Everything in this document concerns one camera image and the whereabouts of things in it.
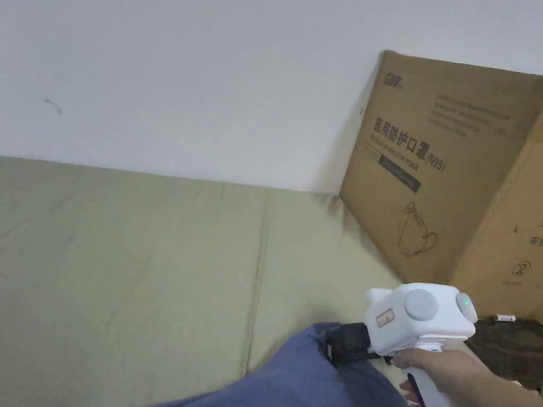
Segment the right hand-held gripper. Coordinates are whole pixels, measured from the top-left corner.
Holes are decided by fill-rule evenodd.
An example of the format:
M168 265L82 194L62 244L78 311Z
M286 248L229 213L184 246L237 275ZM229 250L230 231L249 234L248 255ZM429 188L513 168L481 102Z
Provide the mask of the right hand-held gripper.
M372 288L362 323L343 324L326 341L325 356L334 366L376 358L391 360L417 348L442 352L475 332L477 313L467 294L438 284Z

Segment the person's right hand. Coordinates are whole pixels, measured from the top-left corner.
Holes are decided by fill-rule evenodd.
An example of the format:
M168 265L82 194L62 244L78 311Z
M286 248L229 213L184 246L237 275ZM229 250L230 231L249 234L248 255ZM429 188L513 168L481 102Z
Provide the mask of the person's right hand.
M495 403L488 393L488 385L492 382L490 371L461 351L406 349L394 356L392 363L402 369L416 368L426 372L436 387L460 406L492 406Z

